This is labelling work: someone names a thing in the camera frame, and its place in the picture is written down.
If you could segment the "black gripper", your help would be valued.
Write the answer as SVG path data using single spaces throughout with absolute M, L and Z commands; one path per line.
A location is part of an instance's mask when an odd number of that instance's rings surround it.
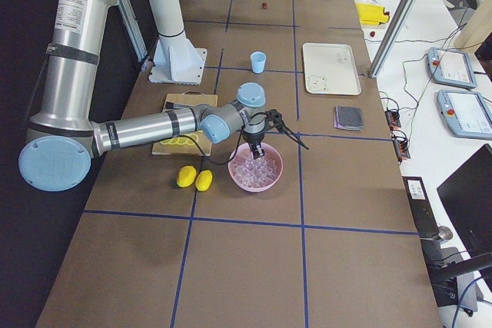
M 242 137 L 250 144 L 254 159 L 265 156 L 261 142 L 264 140 L 264 134 L 274 129 L 283 132 L 283 116 L 276 109 L 254 111 L 249 117 L 248 122 L 242 128 Z

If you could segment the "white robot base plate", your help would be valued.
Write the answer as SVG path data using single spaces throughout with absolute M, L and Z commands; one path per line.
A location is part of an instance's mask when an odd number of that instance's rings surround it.
M 172 60 L 169 54 L 169 60 L 165 60 L 165 53 L 162 51 L 162 46 L 158 43 L 153 58 L 153 67 L 149 74 L 149 81 L 152 83 L 162 84 L 189 84 L 199 85 L 201 83 L 204 65 L 208 56 L 208 50 L 205 48 L 196 48 L 200 61 L 196 65 L 179 71 L 178 60 Z

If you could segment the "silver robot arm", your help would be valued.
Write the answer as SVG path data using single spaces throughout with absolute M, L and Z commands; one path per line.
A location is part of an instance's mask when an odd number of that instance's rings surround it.
M 80 184 L 91 161 L 102 154 L 202 131 L 215 144 L 239 132 L 254 157 L 262 157 L 264 135 L 285 132 L 281 114 L 266 110 L 264 89 L 243 84 L 221 108 L 170 104 L 139 118 L 95 123 L 89 119 L 106 18 L 121 0 L 58 0 L 41 110 L 29 121 L 18 166 L 24 180 L 42 191 Z

